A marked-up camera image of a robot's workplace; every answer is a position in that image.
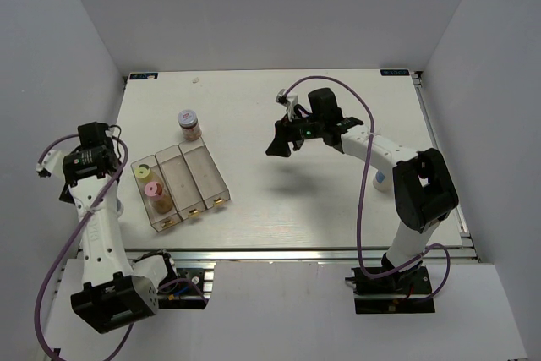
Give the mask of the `pink cap spice bottle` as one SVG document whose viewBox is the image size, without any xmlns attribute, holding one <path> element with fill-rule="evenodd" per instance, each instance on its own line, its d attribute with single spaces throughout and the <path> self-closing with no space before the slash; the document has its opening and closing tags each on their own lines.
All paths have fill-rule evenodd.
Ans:
<svg viewBox="0 0 541 361">
<path fill-rule="evenodd" d="M 157 213 L 166 214 L 173 208 L 172 198 L 159 182 L 151 181 L 147 183 L 144 192 Z"/>
</svg>

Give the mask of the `silver lid white shaker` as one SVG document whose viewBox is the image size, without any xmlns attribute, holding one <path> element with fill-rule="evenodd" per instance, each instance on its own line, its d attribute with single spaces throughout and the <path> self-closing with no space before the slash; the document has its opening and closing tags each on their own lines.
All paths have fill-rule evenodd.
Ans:
<svg viewBox="0 0 541 361">
<path fill-rule="evenodd" d="M 120 217 L 123 214 L 123 210 L 124 210 L 123 203 L 120 200 L 117 200 L 116 212 L 117 212 L 118 217 Z"/>
</svg>

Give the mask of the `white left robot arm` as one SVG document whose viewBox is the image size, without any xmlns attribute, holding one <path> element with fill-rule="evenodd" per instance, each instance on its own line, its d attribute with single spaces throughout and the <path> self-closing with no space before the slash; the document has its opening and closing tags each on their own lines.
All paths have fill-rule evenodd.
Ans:
<svg viewBox="0 0 541 361">
<path fill-rule="evenodd" d="M 178 271 L 163 250 L 129 261 L 123 247 L 117 198 L 122 164 L 105 123 L 79 126 L 79 147 L 63 158 L 63 200 L 72 201 L 83 222 L 82 289 L 72 294 L 78 317 L 104 334 L 155 315 L 158 291 L 168 293 L 178 284 Z"/>
</svg>

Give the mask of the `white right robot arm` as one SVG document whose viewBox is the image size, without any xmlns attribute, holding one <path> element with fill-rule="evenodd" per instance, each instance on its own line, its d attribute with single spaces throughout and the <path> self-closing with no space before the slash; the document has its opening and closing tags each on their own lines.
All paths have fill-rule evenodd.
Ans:
<svg viewBox="0 0 541 361">
<path fill-rule="evenodd" d="M 442 154 L 435 148 L 420 151 L 400 146 L 377 135 L 362 120 L 344 116 L 329 88 L 309 93 L 309 110 L 285 90 L 278 93 L 276 102 L 286 113 L 275 123 L 266 155 L 289 157 L 304 141 L 322 139 L 329 147 L 375 168 L 383 178 L 378 186 L 392 186 L 400 223 L 385 253 L 381 280 L 388 290 L 403 291 L 411 284 L 410 269 L 420 263 L 434 230 L 459 203 Z"/>
</svg>

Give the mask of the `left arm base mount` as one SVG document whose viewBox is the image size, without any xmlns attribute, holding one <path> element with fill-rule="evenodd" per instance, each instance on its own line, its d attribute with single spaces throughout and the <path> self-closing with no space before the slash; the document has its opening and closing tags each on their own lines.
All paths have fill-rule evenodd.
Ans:
<svg viewBox="0 0 541 361">
<path fill-rule="evenodd" d="M 210 301 L 214 270 L 211 268 L 177 268 L 158 287 L 159 309 L 205 309 Z"/>
</svg>

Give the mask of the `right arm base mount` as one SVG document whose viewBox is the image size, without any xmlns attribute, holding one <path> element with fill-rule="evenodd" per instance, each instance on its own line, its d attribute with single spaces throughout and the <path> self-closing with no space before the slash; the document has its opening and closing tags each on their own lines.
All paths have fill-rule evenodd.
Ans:
<svg viewBox="0 0 541 361">
<path fill-rule="evenodd" d="M 353 290 L 357 315 L 412 315 L 435 312 L 432 285 L 426 267 L 385 278 L 367 278 L 353 268 L 345 283 Z"/>
</svg>

